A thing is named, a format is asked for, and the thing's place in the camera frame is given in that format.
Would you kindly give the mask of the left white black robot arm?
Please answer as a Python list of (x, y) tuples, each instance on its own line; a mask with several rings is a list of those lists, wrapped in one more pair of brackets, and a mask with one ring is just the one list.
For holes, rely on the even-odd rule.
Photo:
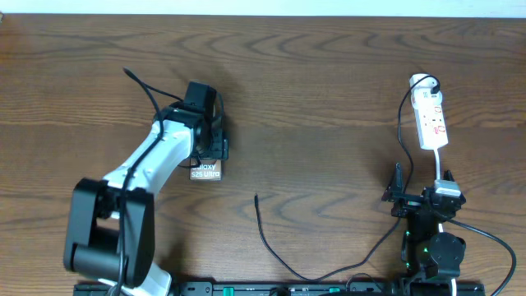
[(117, 169), (74, 187), (63, 265), (98, 281), (101, 295), (166, 295), (171, 275), (154, 262), (155, 199), (187, 159), (226, 160), (224, 111), (169, 106)]

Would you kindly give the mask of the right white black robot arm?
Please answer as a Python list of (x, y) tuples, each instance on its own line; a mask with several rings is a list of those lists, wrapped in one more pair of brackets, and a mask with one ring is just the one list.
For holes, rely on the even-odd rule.
[(393, 204), (392, 216), (408, 222), (401, 252), (407, 264), (404, 288), (420, 283), (449, 284), (459, 277), (466, 243), (440, 229), (466, 202), (449, 170), (421, 194), (412, 195), (404, 191), (402, 168), (396, 164), (381, 200)]

